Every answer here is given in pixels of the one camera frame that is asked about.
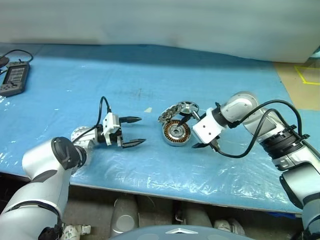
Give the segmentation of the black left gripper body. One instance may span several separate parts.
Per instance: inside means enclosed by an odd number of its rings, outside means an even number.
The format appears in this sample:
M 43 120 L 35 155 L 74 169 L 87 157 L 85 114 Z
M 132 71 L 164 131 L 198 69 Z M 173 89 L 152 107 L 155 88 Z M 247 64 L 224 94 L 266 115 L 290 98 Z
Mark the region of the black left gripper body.
M 111 143 L 116 144 L 118 147 L 123 147 L 124 142 L 121 127 L 111 134 Z

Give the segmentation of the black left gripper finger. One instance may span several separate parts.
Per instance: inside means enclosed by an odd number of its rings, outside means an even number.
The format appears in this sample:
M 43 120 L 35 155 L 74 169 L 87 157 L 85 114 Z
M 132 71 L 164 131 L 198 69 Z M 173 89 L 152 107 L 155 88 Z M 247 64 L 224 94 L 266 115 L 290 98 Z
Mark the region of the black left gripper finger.
M 146 139 L 145 138 L 137 138 L 137 139 L 132 139 L 129 142 L 122 142 L 121 143 L 121 147 L 122 148 L 132 148 L 135 147 L 139 144 L 142 144 L 143 142 L 145 142 Z
M 119 122 L 121 124 L 123 123 L 135 123 L 135 122 L 138 122 L 138 121 L 141 121 L 142 118 L 141 117 L 137 117 L 137 116 L 124 116 L 124 117 L 120 117 L 119 118 Z

